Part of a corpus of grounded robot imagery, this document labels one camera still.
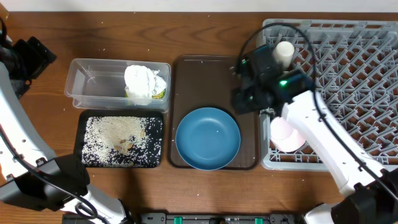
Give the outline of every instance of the plastic container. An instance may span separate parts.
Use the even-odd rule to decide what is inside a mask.
[[[130,65],[160,70],[166,84],[162,99],[126,98],[124,71]],[[171,66],[160,62],[137,62],[108,59],[74,59],[69,68],[65,95],[73,98],[76,108],[146,109],[167,112],[170,102]]]

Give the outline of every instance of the dish rack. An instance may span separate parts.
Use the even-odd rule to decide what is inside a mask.
[[[317,57],[317,90],[329,110],[364,150],[388,170],[398,167],[398,22],[267,19],[286,22],[308,35]],[[289,41],[292,65],[310,75],[308,45],[294,30],[262,31],[257,46]],[[266,169],[327,171],[305,143],[295,152],[270,142],[270,118],[260,115],[261,164]]]

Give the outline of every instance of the wood grain surface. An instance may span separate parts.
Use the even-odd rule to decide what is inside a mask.
[[[82,110],[64,95],[74,58],[173,61],[183,54],[236,55],[264,19],[397,21],[398,14],[12,12],[16,41],[35,36],[58,56],[21,103],[58,156],[71,154]],[[260,214],[305,212],[342,197],[329,173],[176,169],[163,154],[155,169],[88,169],[91,183],[120,198],[133,212]],[[0,204],[0,223],[60,223],[62,212],[35,212]]]

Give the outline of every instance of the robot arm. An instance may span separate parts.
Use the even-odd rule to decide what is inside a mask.
[[[37,62],[36,59],[43,56],[32,55],[32,52],[28,51],[32,50],[31,46],[25,45],[26,43],[22,41],[18,43],[19,45],[14,46],[13,52],[20,50],[18,55],[27,57],[24,58],[25,60],[34,56],[34,62]],[[51,54],[41,43],[34,45],[40,47],[33,50],[34,53],[42,50],[46,54]],[[0,59],[2,61],[5,60],[4,54],[2,54],[4,52],[10,53],[11,51],[0,47]],[[0,186],[0,200],[10,205],[38,211],[48,208],[53,211],[63,210],[76,213],[77,205],[86,208],[81,201],[63,194],[30,175],[28,170],[13,156],[11,147],[29,167],[39,170],[42,175],[47,175],[47,178],[58,187],[69,192],[77,192],[79,196],[92,204],[96,208],[98,216],[101,217],[101,220],[98,218],[91,220],[93,223],[132,223],[131,214],[123,207],[120,200],[105,195],[90,184],[88,173],[79,159],[74,155],[56,157],[54,151],[39,136],[18,99],[29,87],[25,86],[26,76],[19,77],[21,79],[16,76],[21,74],[22,67],[24,71],[29,70],[29,68],[20,63],[23,60],[19,61],[19,57],[14,56],[8,58],[7,66],[0,62],[0,131],[2,134],[2,138],[0,138],[0,165],[2,175],[7,180],[5,185]],[[40,68],[31,68],[31,70],[43,70],[48,63],[52,62],[48,59],[47,57],[47,61],[41,61],[43,64]],[[37,77],[38,73],[30,73],[30,75]],[[85,209],[82,209],[81,213],[92,215]]]
[[[378,177],[381,177],[381,170],[384,169],[383,165],[361,149],[358,143],[330,113],[319,94],[317,94],[317,98],[322,112],[326,114],[326,119],[339,137]],[[293,97],[293,103],[291,104],[286,103],[282,109],[282,117],[307,140],[308,144],[330,171],[340,193],[344,197],[355,193],[354,186],[357,183],[366,186],[374,182],[373,177],[359,168],[358,163],[332,135],[324,122],[319,119],[312,91],[308,90]]]

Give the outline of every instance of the blue bowl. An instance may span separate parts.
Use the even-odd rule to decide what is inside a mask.
[[[200,108],[187,114],[175,136],[182,159],[201,170],[217,170],[228,165],[241,145],[235,120],[222,110]]]

